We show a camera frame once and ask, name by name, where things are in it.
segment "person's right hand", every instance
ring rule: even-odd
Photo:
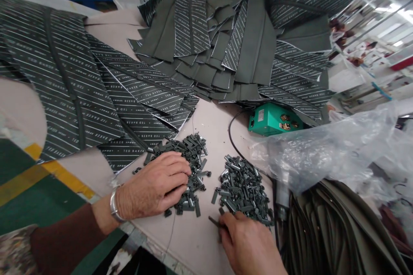
[[[223,214],[219,223],[222,245],[237,275],[287,275],[270,230],[237,212]]]

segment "bangle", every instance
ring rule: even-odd
[[[117,222],[119,223],[124,223],[127,220],[124,220],[121,216],[119,216],[119,210],[116,207],[116,201],[115,201],[115,195],[116,195],[116,190],[120,187],[120,185],[117,185],[114,187],[111,195],[111,214],[114,219],[116,219]]]

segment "green box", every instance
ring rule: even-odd
[[[264,136],[301,129],[303,122],[296,114],[271,102],[256,108],[248,125],[248,131]]]

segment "yellow line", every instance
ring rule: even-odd
[[[36,143],[31,144],[25,148],[27,152],[34,160],[38,160],[40,154],[42,153],[42,148]],[[91,199],[95,193],[75,176],[73,176],[68,170],[66,170],[60,163],[55,161],[50,161],[41,164],[41,166],[46,169],[50,174],[53,174],[59,181],[69,187],[75,193],[82,193],[87,199]]]
[[[49,173],[41,165],[34,165],[0,186],[0,207],[14,199]]]

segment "hand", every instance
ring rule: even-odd
[[[237,275],[288,275],[271,231],[258,221],[237,212],[223,214],[219,222],[222,245]]]
[[[132,220],[161,214],[178,203],[189,175],[189,162],[181,153],[163,153],[117,189],[115,202],[119,216]],[[119,226],[111,215],[110,198],[107,195],[92,205],[96,222],[106,235]]]

